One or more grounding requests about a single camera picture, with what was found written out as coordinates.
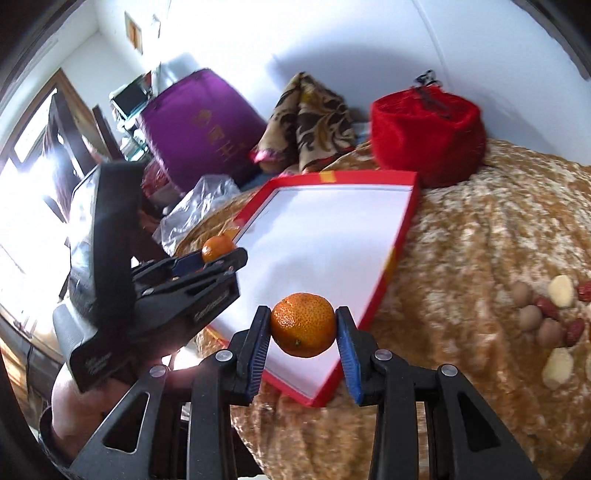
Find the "person's left hand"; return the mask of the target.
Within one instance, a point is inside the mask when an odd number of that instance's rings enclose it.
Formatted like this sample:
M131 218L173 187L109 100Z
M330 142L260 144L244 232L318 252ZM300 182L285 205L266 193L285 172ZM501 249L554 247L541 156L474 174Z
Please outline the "person's left hand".
M50 437L57 450L73 460L130 388L128 383L108 378L82 393L64 363L51 395Z

